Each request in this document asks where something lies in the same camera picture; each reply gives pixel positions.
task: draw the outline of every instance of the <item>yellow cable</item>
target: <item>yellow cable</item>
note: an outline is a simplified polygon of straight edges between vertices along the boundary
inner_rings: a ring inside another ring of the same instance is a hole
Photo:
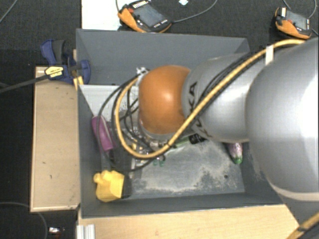
[[[296,39],[289,39],[289,40],[283,40],[280,42],[275,43],[274,49],[286,46],[286,45],[296,45],[296,44],[302,44],[305,41],[303,40],[296,40]],[[182,126],[177,130],[177,132],[172,136],[172,138],[168,141],[166,145],[164,145],[161,149],[149,153],[149,154],[140,154],[134,150],[132,150],[125,142],[125,139],[123,138],[121,125],[120,125],[120,105],[121,101],[126,94],[126,92],[135,84],[135,82],[138,80],[137,78],[132,80],[122,91],[122,93],[119,96],[119,99],[115,106],[115,124],[116,129],[118,131],[118,137],[119,140],[124,147],[124,149],[130,153],[132,156],[139,158],[139,159],[151,159],[155,158],[157,156],[160,156],[161,154],[165,153],[174,143],[175,141],[180,137],[180,135],[183,133],[183,131],[187,128],[187,126],[193,121],[193,119],[198,115],[198,113],[203,109],[203,107],[224,87],[229,83],[238,73],[240,73],[243,69],[245,69],[250,63],[258,59],[259,57],[263,56],[266,53],[266,49],[256,53],[246,61],[244,61],[241,65],[236,67],[229,75],[227,75],[219,84],[217,84],[209,93],[208,95],[196,106],[194,111],[187,117],[185,122],[182,124]]]
[[[303,222],[296,230],[294,230],[287,239],[298,239],[302,235],[305,234],[305,232],[309,231],[313,226],[315,226],[317,223],[319,223],[319,212],[317,212],[315,215],[311,216],[309,219],[307,219],[305,222]]]

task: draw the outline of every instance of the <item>gray bin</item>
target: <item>gray bin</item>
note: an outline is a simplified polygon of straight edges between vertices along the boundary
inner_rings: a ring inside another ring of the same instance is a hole
[[[133,181],[132,196],[103,203],[93,176],[103,170],[91,129],[93,106],[104,99],[103,86],[120,85],[136,67],[176,64],[195,68],[218,56],[249,52],[244,38],[150,34],[78,29],[77,60],[88,59],[89,85],[78,91],[81,211],[83,218],[184,212],[282,203],[244,145],[241,165],[231,162],[222,143],[186,145],[168,155],[164,167],[150,164]]]

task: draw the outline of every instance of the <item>wooden table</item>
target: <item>wooden table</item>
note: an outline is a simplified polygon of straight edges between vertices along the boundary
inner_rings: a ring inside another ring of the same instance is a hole
[[[36,75],[44,68],[36,68]],[[58,81],[35,85],[31,211],[80,203],[76,91]],[[298,223],[285,205],[82,219],[96,239],[285,239]]]

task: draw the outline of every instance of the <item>black device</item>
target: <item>black device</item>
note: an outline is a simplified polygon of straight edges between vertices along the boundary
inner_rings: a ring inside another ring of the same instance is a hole
[[[276,27],[279,31],[300,38],[309,39],[312,33],[310,19],[286,7],[278,8],[275,12]]]
[[[172,24],[172,20],[155,9],[149,0],[124,5],[118,12],[118,17],[137,32],[163,33]]]

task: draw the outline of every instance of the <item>pink object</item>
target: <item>pink object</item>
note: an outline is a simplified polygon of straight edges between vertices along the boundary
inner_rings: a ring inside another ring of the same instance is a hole
[[[97,126],[97,120],[99,116],[94,116],[91,120],[93,132],[97,138],[97,131],[96,131],[96,126]],[[99,137],[100,137],[100,142],[101,146],[104,151],[109,151],[113,149],[116,145],[115,142],[112,138],[110,128],[103,116],[100,116],[100,121],[99,121]]]

